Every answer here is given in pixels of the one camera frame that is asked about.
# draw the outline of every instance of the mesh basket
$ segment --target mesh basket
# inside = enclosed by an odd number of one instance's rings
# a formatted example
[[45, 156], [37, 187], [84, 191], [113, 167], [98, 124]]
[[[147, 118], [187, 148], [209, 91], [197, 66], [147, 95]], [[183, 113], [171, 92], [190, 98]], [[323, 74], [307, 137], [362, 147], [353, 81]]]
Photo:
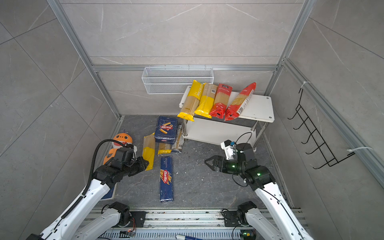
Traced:
[[213, 83], [214, 72], [210, 67], [148, 67], [142, 80], [148, 94], [184, 93], [193, 80]]

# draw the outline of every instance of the blue marker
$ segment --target blue marker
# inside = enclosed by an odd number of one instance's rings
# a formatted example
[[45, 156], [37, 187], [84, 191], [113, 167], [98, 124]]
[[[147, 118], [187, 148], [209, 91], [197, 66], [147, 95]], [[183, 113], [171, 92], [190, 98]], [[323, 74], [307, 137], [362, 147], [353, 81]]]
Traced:
[[202, 240], [202, 239], [199, 239], [199, 238], [183, 236], [183, 235], [179, 235], [179, 234], [176, 235], [176, 239], [179, 239], [179, 240]]

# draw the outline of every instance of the orange plush toy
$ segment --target orange plush toy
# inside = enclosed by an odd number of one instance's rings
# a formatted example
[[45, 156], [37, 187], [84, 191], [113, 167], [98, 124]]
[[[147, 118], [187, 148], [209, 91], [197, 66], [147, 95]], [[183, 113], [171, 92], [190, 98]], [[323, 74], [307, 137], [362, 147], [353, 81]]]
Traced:
[[[131, 136], [126, 134], [126, 133], [119, 133], [118, 135], [116, 135], [113, 138], [113, 140], [117, 140], [117, 141], [121, 142], [124, 145], [126, 143], [132, 144], [132, 142], [133, 142]], [[108, 155], [104, 157], [104, 163], [103, 164], [105, 164], [109, 159], [114, 157], [115, 154], [116, 154], [116, 150], [121, 148], [122, 146], [120, 144], [118, 144], [118, 143], [112, 142], [112, 147], [113, 148], [109, 150]]]

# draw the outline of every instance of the dark gray marble floor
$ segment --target dark gray marble floor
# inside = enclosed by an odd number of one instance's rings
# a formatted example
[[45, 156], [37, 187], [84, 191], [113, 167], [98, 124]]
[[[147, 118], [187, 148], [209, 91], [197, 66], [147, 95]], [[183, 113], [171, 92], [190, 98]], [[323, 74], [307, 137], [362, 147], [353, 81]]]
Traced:
[[[142, 153], [143, 137], [154, 132], [157, 117], [154, 115], [125, 116], [120, 130], [128, 132], [132, 137], [133, 144], [137, 146], [138, 155]], [[252, 127], [254, 121], [235, 119], [232, 123]], [[233, 182], [231, 175], [214, 172], [204, 164], [204, 160], [213, 155], [225, 156], [218, 145], [189, 139], [185, 141], [181, 154], [171, 154], [174, 166], [172, 175], [174, 200], [172, 202], [159, 201], [160, 157], [155, 155], [152, 170], [125, 177], [117, 184], [114, 200], [101, 201], [98, 205], [119, 201], [128, 204], [131, 208], [237, 208], [237, 205], [251, 200], [259, 208], [265, 208], [250, 187], [240, 187]], [[258, 142], [255, 155], [258, 163], [267, 166], [276, 176], [264, 139]], [[237, 176], [235, 180], [242, 183]]]

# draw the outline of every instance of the blue pasta box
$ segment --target blue pasta box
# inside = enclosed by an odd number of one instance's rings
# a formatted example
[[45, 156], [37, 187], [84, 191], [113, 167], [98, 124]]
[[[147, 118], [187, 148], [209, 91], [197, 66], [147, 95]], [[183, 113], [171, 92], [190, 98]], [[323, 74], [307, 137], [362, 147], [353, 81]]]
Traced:
[[160, 202], [173, 201], [172, 157], [161, 157]]
[[174, 144], [177, 133], [177, 119], [159, 116], [155, 131], [155, 141]]

